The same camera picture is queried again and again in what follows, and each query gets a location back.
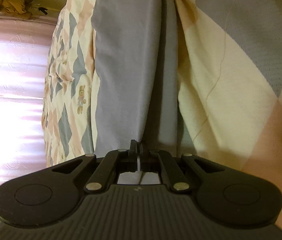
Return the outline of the grey pants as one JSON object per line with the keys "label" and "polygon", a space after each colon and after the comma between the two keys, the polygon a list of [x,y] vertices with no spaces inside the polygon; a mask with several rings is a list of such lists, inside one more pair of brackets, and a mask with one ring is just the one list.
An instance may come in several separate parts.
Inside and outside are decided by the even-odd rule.
{"label": "grey pants", "polygon": [[97,0],[95,154],[131,140],[177,153],[177,20],[174,0]]}

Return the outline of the checkered quilt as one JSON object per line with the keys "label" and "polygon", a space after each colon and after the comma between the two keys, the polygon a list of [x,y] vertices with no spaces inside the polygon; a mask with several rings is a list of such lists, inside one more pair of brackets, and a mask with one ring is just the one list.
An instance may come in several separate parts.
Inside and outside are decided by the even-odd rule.
{"label": "checkered quilt", "polygon": [[[67,0],[52,35],[42,128],[48,166],[95,154],[97,0]],[[282,192],[282,0],[174,0],[177,153]],[[282,211],[277,219],[282,229]]]}

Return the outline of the pink curtain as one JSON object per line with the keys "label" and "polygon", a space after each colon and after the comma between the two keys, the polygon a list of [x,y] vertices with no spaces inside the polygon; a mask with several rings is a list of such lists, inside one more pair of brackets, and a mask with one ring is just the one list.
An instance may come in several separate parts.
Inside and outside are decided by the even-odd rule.
{"label": "pink curtain", "polygon": [[0,185],[46,167],[41,116],[55,25],[0,15]]}

